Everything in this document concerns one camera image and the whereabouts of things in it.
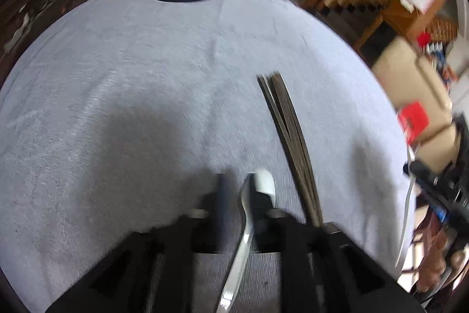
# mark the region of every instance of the brown chopstick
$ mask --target brown chopstick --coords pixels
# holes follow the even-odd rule
[[[270,78],[270,89],[263,76],[258,76],[257,80],[277,127],[307,219],[314,226],[321,226],[324,220],[311,161],[287,87],[280,73],[275,73]]]

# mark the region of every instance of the chopsticks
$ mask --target chopsticks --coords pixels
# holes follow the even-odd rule
[[[264,76],[257,77],[277,127],[283,150],[287,156],[296,188],[303,203],[303,209],[309,222],[316,227],[322,226],[324,219],[310,155],[287,87],[278,72],[267,79],[270,88]]]

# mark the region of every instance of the red object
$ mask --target red object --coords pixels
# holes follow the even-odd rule
[[[397,119],[408,145],[415,141],[429,123],[425,109],[418,101],[403,107],[397,114]]]
[[[420,48],[425,47],[428,43],[430,43],[431,36],[428,32],[422,32],[418,38],[417,38],[417,43],[420,46]]]

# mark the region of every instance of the table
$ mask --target table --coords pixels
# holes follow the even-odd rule
[[[360,48],[383,22],[390,25],[398,35],[405,37],[409,42],[414,42],[424,32],[425,28],[431,24],[445,2],[446,0],[432,0],[428,10],[425,14],[422,14],[416,8],[409,12],[402,6],[400,0],[393,0],[389,7],[379,13],[373,23],[365,29],[362,36],[356,41],[355,51],[360,53]]]
[[[198,258],[195,275],[194,311],[213,311],[248,172],[268,169],[277,207],[304,221],[256,80],[274,71],[324,219],[397,276],[404,139],[383,90],[334,32],[286,0],[92,0],[42,33],[0,90],[0,266],[30,311],[129,231],[193,208],[224,171],[232,234],[224,254]],[[252,254],[236,311],[278,312],[278,271],[275,254]]]

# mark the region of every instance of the light blue tablecloth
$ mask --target light blue tablecloth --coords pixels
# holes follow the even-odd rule
[[[383,90],[334,32],[285,0],[93,0],[48,28],[0,91],[0,266],[26,306],[43,312],[127,232],[171,222],[229,170],[231,249],[197,267],[193,311],[211,311],[246,174],[270,170],[278,207],[303,219],[256,81],[273,71],[325,220],[394,272],[405,143]],[[252,254],[235,312],[279,311],[277,261]]]

